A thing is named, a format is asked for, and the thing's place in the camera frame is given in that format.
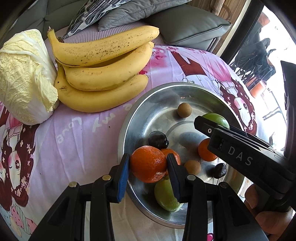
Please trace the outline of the person's right hand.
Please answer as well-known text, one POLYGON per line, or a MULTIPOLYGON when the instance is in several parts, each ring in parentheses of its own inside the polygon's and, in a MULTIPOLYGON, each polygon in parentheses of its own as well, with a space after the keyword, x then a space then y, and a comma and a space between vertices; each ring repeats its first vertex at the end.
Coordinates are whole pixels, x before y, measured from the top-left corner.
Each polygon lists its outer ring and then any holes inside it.
POLYGON ((285 213, 272 211, 258 213, 255 211, 258 201, 259 197, 255 185, 252 184, 245 192, 244 204, 255 217, 262 230, 269 234, 268 239, 272 241, 278 240, 291 222, 294 210, 290 208, 285 213))

